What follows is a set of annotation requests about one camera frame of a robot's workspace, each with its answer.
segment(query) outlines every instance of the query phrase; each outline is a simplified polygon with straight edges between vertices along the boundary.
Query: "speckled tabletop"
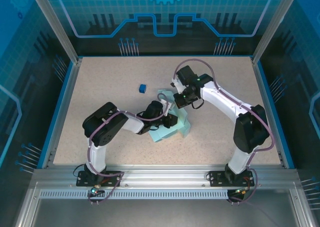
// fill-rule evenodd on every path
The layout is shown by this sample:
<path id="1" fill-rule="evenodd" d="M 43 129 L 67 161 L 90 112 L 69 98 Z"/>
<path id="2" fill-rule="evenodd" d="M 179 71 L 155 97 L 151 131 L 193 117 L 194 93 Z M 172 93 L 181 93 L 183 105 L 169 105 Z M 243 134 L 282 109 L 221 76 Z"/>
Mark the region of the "speckled tabletop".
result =
<path id="1" fill-rule="evenodd" d="M 188 57 L 84 57 L 75 83 L 53 163 L 75 165 L 86 162 L 87 140 L 82 123 L 86 117 L 113 102 L 119 109 L 138 113 L 157 98 L 158 90 L 170 86 L 176 66 Z M 229 93 L 251 105 L 263 105 L 249 57 L 200 57 L 212 65 L 217 82 Z M 209 69 L 200 62 L 187 63 L 198 74 Z M 140 84 L 146 92 L 139 93 Z M 214 105 L 206 102 L 198 110 L 186 107 L 190 133 L 180 133 L 153 142 L 148 133 L 122 130 L 108 144 L 107 164 L 206 165 L 226 164 L 235 151 L 234 125 Z M 262 145 L 268 147 L 268 138 Z M 258 152 L 253 164 L 279 164 L 276 148 Z"/>

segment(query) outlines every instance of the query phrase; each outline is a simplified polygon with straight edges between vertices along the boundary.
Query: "blue cube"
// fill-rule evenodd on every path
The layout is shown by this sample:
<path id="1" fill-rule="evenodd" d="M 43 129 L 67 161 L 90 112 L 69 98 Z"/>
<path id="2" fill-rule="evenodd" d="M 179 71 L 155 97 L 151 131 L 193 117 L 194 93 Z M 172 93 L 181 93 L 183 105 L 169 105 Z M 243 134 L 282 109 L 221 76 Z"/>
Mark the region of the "blue cube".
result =
<path id="1" fill-rule="evenodd" d="M 144 94 L 146 90 L 147 90 L 147 86 L 145 84 L 140 84 L 139 92 Z"/>

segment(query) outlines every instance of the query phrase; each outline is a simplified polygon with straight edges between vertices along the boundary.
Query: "light blue foam block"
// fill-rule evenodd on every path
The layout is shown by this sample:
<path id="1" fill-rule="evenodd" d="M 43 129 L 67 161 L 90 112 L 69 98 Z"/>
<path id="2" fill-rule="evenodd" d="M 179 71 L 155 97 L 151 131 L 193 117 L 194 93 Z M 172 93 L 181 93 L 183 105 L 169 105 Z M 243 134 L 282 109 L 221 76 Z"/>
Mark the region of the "light blue foam block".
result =
<path id="1" fill-rule="evenodd" d="M 165 94 L 169 102 L 175 103 L 174 93 L 172 91 L 158 90 L 158 93 Z M 149 134 L 154 142 L 159 142 L 163 139 L 167 139 L 178 132 L 180 132 L 184 138 L 189 134 L 190 123 L 187 120 L 188 113 L 185 111 L 185 109 L 179 109 L 176 105 L 174 105 L 174 107 L 169 110 L 169 114 L 178 117 L 177 124 L 170 128 L 166 128 L 162 125 L 157 130 L 149 131 Z"/>

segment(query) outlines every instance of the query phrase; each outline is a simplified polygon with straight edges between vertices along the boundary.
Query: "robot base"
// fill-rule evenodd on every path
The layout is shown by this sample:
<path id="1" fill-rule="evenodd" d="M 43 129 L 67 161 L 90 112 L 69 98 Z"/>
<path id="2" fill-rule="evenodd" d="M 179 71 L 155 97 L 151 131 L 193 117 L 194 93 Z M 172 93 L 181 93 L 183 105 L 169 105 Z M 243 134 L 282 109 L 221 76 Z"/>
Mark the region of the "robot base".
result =
<path id="1" fill-rule="evenodd" d="M 226 177 L 225 171 L 210 171 L 207 175 L 207 179 L 210 181 L 211 187 L 247 187 L 248 182 L 244 179 L 244 177 L 249 178 L 250 187 L 255 186 L 255 182 L 253 179 L 253 174 L 251 171 L 245 170 L 240 174 L 236 175 L 236 178 L 232 183 Z"/>
<path id="2" fill-rule="evenodd" d="M 106 171 L 104 174 L 113 175 L 120 171 Z M 118 181 L 119 176 L 115 177 L 102 177 L 99 175 L 94 175 L 93 173 L 88 173 L 87 171 L 79 171 L 78 178 L 76 181 L 77 187 L 92 187 L 95 185 L 101 185 L 101 187 L 114 187 Z"/>

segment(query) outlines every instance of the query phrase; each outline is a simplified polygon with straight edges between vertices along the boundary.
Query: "black mounting plate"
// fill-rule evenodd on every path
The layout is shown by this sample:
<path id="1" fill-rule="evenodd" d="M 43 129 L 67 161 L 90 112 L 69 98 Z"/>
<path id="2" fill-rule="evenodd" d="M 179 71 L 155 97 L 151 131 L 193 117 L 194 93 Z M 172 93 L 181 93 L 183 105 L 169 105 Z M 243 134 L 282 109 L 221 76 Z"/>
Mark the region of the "black mounting plate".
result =
<path id="1" fill-rule="evenodd" d="M 225 171 L 209 171 L 206 178 L 210 181 L 211 187 L 247 187 L 248 183 L 244 180 L 244 177 L 250 179 L 250 187 L 255 186 L 255 181 L 253 179 L 253 174 L 251 171 L 244 171 L 236 175 L 236 179 L 233 184 L 230 184 L 226 178 Z"/>
<path id="2" fill-rule="evenodd" d="M 120 173 L 120 171 L 106 171 L 105 172 L 106 175 L 113 175 L 113 174 L 117 174 L 117 173 Z M 117 178 L 119 178 L 119 177 L 120 176 L 105 177 L 103 180 L 107 180 L 107 181 L 102 183 L 101 187 L 114 187 L 118 181 Z M 82 170 L 82 171 L 78 172 L 78 178 L 76 180 L 75 185 L 78 187 L 93 187 L 94 185 L 96 185 L 96 183 L 92 183 L 91 181 L 89 181 L 88 173 L 85 172 L 84 170 Z"/>

